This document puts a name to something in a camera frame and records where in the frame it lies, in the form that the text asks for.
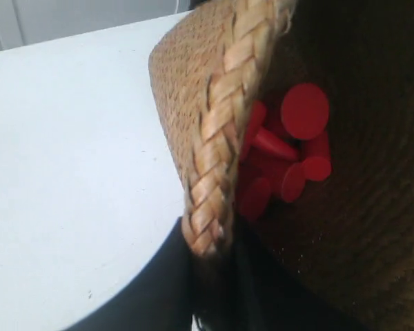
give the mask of white surface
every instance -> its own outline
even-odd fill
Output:
[[[91,313],[183,212],[148,76],[182,16],[0,52],[0,331]]]
[[[189,0],[0,0],[0,50],[187,11]]]

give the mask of braided straw trim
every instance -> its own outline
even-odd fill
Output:
[[[243,135],[273,46],[289,31],[295,4],[238,0],[224,22],[222,58],[209,77],[185,184],[182,231],[197,256],[226,252],[233,241],[232,203]]]

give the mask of wall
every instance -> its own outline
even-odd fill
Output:
[[[0,0],[0,50],[187,9],[188,0]]]

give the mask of woven straw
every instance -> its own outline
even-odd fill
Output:
[[[232,240],[236,154],[258,91],[318,82],[332,102],[334,172],[256,230],[336,307],[373,330],[414,330],[414,0],[302,0],[279,39],[284,4],[212,1],[151,54],[186,240],[198,255]]]

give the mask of white table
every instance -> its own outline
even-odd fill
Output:
[[[0,52],[0,331],[94,311],[183,212],[148,56],[184,15]]]

